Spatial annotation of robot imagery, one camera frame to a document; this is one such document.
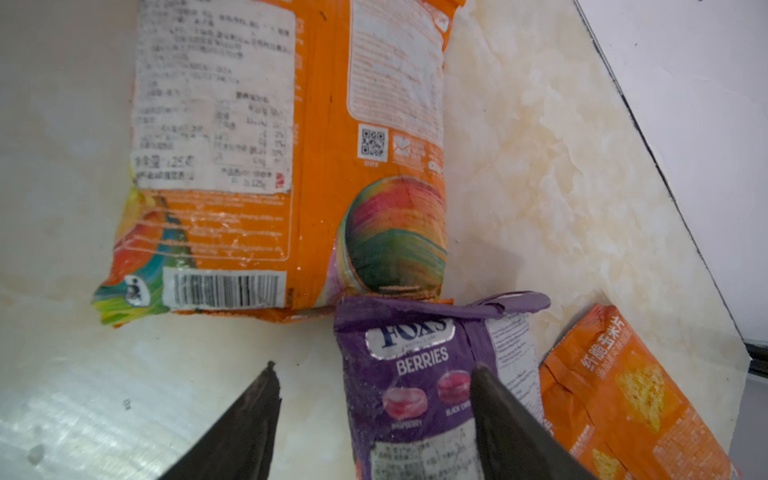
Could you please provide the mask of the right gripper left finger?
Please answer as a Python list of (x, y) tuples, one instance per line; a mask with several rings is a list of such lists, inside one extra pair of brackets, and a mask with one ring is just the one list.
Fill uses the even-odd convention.
[(163, 479), (266, 479), (274, 454), (281, 398), (270, 361)]

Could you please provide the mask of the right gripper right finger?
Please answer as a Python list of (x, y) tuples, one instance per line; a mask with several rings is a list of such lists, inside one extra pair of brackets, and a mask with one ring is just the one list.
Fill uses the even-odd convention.
[(485, 365), (471, 374), (470, 400), (486, 479), (592, 479)]

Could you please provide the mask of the purple snack packet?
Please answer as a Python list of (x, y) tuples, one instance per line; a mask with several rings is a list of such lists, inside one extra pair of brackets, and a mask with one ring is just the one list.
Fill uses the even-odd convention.
[(355, 297), (334, 333), (360, 479), (480, 479), (471, 373), (487, 366), (544, 420), (528, 317), (550, 305), (512, 292), (466, 306)]

